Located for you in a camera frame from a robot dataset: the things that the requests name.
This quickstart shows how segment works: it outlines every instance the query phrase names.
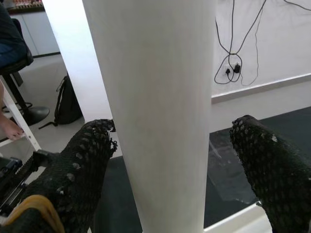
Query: black stool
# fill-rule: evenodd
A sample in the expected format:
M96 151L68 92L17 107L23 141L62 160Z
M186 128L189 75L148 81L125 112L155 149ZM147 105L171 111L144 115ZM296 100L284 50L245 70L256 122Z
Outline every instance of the black stool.
M46 118L50 113L50 110L46 107L27 107L22 95L11 77L11 74L17 73L24 67L29 66L33 61L34 58L27 47L27 55L23 59L0 69L0 75L3 76L18 105L21 107L21 113L29 126L34 125Z

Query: white cabinet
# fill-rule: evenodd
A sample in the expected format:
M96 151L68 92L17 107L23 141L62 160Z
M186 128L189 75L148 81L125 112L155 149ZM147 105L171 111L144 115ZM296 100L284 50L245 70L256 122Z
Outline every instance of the white cabinet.
M45 12L12 15L19 20L26 44L33 56L59 52Z

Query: yellow strap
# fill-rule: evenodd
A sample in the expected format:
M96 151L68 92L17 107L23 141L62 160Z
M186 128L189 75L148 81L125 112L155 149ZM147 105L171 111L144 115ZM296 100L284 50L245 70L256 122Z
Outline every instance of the yellow strap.
M34 208L40 211L44 220L53 228L56 233L65 233L64 226L60 221L57 211L49 199L42 195L32 195L26 198L19 206L17 206L4 226L12 224L27 209Z

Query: white wall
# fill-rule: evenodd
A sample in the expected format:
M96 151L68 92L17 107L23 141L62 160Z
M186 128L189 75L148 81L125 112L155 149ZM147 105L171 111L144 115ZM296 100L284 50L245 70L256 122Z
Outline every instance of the white wall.
M112 118L81 0L43 0L85 121Z
M311 8L310 0L293 0ZM232 0L218 0L217 20L220 37L229 49L231 39ZM240 46L242 39L255 19L263 0L236 0L234 16L233 51ZM256 76L255 24L240 55L243 59L243 76L246 84ZM267 0L258 31L259 77L253 85L278 81L293 76L311 73L311 12L289 5L283 0ZM226 55L215 40L214 74ZM225 82L221 74L219 81ZM245 89L241 82L226 85L213 85L212 93Z

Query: person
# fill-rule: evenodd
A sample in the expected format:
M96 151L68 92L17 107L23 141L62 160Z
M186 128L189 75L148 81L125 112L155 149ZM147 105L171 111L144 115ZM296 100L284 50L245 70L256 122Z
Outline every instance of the person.
M26 44L7 10L0 2L0 69L22 59L27 54ZM0 82L0 107L3 103L3 84ZM0 111L0 128L11 140L21 138L23 130L13 121L7 119Z

